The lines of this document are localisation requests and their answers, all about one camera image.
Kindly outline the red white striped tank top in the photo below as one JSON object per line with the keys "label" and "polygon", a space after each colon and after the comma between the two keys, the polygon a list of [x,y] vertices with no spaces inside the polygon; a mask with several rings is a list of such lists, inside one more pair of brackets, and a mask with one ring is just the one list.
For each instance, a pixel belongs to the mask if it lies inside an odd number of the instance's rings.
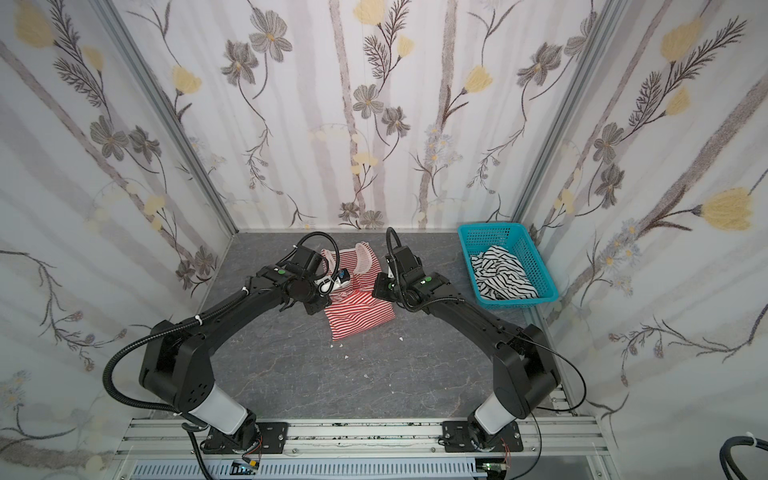
{"label": "red white striped tank top", "polygon": [[332,339],[339,341],[383,325],[395,318],[391,303],[374,298],[379,260],[368,242],[339,252],[339,286],[330,293],[331,305],[324,309]]}

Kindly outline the black white striped tank top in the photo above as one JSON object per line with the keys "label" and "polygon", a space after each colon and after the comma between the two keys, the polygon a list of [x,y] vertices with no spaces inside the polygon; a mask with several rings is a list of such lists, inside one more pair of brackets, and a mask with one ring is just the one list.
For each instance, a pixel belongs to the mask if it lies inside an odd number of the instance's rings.
{"label": "black white striped tank top", "polygon": [[539,297],[518,258],[501,246],[471,255],[480,297],[488,301],[527,300]]}

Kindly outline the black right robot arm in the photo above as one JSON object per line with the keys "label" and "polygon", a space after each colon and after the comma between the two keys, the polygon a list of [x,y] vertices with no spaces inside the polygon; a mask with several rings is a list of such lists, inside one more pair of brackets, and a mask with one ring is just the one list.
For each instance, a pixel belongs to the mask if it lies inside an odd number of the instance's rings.
{"label": "black right robot arm", "polygon": [[427,275],[408,247],[386,255],[373,296],[405,310],[434,316],[474,343],[492,364],[492,393],[467,419],[467,442],[490,450],[502,432],[527,418],[561,383],[555,355],[534,325],[509,325],[466,299],[444,276]]}

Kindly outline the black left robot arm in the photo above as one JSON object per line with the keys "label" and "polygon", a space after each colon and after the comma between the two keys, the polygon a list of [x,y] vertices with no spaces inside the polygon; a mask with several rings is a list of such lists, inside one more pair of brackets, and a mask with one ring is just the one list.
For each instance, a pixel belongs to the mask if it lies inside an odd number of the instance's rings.
{"label": "black left robot arm", "polygon": [[214,452],[245,453],[261,441],[255,414],[227,394],[215,380],[212,357],[231,337],[258,316],[285,310],[297,303],[308,314],[330,304],[340,255],[329,261],[316,251],[298,246],[289,257],[261,268],[235,294],[219,302],[173,332],[169,321],[152,330],[139,374],[139,383],[174,413],[210,428]]}

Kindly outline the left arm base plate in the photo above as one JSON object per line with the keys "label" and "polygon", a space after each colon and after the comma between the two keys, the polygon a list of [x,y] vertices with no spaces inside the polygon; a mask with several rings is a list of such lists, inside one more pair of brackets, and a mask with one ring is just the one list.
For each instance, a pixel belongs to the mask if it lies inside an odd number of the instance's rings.
{"label": "left arm base plate", "polygon": [[205,454],[282,454],[288,438],[288,422],[246,422],[233,435],[210,428],[201,442]]}

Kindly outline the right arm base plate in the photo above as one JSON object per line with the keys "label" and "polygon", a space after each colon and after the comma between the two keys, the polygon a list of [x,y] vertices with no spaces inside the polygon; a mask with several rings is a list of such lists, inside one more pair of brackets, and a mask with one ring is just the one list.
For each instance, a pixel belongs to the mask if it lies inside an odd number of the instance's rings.
{"label": "right arm base plate", "polygon": [[494,434],[468,420],[444,421],[441,428],[438,444],[447,453],[517,453],[524,450],[516,422],[510,422]]}

